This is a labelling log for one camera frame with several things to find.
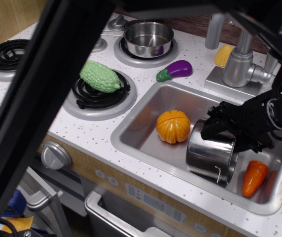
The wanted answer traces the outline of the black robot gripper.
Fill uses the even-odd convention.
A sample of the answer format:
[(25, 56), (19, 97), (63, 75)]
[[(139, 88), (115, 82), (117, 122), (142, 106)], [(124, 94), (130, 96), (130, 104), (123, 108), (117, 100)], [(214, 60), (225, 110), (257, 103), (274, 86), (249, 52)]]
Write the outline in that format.
[(282, 130), (281, 109), (277, 107), (282, 95), (269, 90), (245, 101), (242, 105), (221, 102), (208, 109), (210, 116), (203, 125), (201, 137), (209, 140), (228, 131), (235, 138), (234, 152), (262, 152), (275, 144), (268, 133)]

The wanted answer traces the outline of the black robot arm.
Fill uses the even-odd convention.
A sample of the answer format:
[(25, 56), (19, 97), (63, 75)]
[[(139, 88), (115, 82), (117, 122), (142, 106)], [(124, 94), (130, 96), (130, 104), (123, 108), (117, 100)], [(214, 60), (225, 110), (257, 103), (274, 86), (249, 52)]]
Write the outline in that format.
[(118, 4), (143, 19), (227, 13), (259, 36), (281, 65), (271, 90), (240, 106), (221, 102), (210, 108), (201, 136), (209, 140), (227, 130), (237, 139), (235, 152), (274, 147), (274, 132), (282, 130), (282, 0), (121, 0)]

